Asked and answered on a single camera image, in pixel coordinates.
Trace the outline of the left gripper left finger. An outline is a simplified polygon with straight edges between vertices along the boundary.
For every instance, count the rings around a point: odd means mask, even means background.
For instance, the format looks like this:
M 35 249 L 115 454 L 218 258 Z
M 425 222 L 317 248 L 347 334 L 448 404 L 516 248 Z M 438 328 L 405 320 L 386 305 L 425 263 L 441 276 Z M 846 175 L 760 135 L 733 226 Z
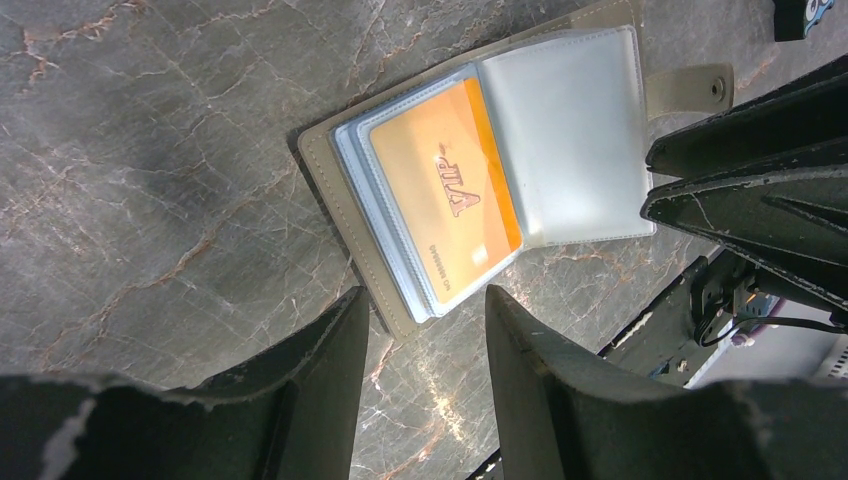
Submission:
M 194 388 L 113 374 L 1 379 L 5 479 L 345 479 L 369 336 L 354 287 Z

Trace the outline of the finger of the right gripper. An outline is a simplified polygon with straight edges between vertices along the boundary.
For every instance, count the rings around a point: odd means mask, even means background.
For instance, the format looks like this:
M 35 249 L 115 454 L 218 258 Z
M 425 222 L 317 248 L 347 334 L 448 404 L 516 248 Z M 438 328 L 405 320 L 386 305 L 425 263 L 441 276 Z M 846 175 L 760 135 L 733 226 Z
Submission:
M 754 100 L 657 139 L 648 169 L 691 178 L 847 135 L 845 55 Z
M 641 214 L 847 308 L 845 137 L 655 188 Z

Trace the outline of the olive card holder wallet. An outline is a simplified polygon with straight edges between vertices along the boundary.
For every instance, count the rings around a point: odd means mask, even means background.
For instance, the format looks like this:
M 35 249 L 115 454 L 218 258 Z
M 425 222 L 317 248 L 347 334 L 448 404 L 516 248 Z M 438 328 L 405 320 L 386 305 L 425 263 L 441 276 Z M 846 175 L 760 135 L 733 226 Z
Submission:
M 520 253 L 649 236 L 648 123 L 721 113 L 728 63 L 646 75 L 639 1 L 600 1 L 446 60 L 304 131 L 298 148 L 385 328 L 409 338 Z M 523 245 L 459 301 L 439 307 L 364 130 L 450 80 L 482 85 Z

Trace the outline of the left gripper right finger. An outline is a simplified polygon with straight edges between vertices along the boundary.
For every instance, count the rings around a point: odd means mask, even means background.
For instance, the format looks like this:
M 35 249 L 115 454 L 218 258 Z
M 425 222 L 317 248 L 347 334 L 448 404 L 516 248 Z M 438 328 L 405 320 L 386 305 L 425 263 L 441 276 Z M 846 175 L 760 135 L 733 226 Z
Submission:
M 843 381 L 668 385 L 586 350 L 496 285 L 485 333 L 508 479 L 847 475 Z

